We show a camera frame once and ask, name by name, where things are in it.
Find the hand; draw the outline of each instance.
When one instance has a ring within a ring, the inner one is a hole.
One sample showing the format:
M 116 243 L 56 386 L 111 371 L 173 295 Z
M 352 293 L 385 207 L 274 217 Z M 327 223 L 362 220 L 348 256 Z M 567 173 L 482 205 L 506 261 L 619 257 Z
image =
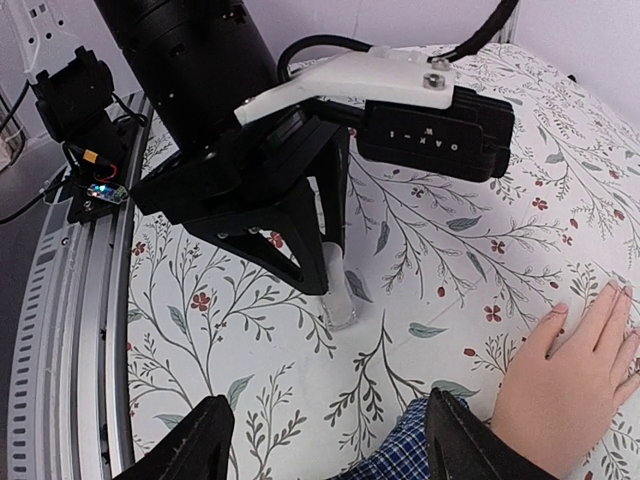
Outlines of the hand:
M 573 336 L 550 356 L 569 311 L 564 304 L 554 307 L 504 379 L 492 431 L 558 478 L 604 437 L 618 408 L 640 387 L 640 374 L 628 374 L 640 332 L 624 339 L 632 293 L 609 283 Z

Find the blue plaid shirt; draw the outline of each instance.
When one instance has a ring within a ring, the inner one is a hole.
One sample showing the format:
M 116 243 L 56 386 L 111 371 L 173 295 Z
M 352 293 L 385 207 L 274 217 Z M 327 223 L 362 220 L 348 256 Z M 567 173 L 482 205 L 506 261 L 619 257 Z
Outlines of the blue plaid shirt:
M 334 480 L 425 480 L 429 478 L 425 416 L 428 398 L 411 402 L 382 446 Z

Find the red cable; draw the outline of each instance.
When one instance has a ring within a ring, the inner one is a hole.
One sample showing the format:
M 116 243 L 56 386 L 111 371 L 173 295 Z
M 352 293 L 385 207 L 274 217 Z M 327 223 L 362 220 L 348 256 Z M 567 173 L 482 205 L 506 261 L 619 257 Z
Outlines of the red cable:
M 100 183 L 108 183 L 109 180 L 113 180 L 115 176 L 118 175 L 118 167 L 116 167 L 113 163 L 109 166 L 111 167 L 111 170 L 112 170 L 111 175 L 109 175 L 108 177 L 101 178 L 94 174 L 93 178 L 95 178 Z

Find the white fabric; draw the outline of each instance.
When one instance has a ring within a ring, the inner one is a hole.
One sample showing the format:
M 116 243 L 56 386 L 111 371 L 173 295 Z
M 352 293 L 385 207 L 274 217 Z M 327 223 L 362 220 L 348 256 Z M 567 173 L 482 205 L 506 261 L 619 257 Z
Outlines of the white fabric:
M 354 145 L 353 327 L 331 335 L 316 299 L 138 213 L 129 296 L 138 457 L 203 396 L 228 394 L 229 478 L 329 477 L 379 446 L 432 385 L 489 419 L 510 359 L 554 302 L 571 303 L 573 326 L 610 277 L 640 284 L 638 133 L 521 48 L 492 45 L 456 68 L 461 85 L 514 104 L 511 167 L 475 185 L 368 162 Z M 147 170 L 176 148 L 157 121 L 154 131 Z M 639 413 L 637 396 L 571 478 L 640 478 Z

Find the white wall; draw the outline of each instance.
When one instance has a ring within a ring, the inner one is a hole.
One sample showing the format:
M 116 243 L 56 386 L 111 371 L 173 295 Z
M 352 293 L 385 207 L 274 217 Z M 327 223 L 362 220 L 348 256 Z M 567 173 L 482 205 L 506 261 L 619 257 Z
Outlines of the white wall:
M 93 2 L 59 2 L 85 46 L 95 50 L 113 70 L 117 92 L 137 90 L 139 87 Z M 276 58 L 295 40 L 317 33 L 355 35 L 391 46 L 460 42 L 484 22 L 497 3 L 498 0 L 246 0 Z M 0 14 L 0 86 L 10 99 L 20 91 L 22 70 L 18 46 L 6 18 Z M 36 136 L 44 128 L 33 103 L 29 97 L 20 110 L 20 118 L 29 133 Z
M 639 0 L 523 0 L 516 43 L 640 127 Z

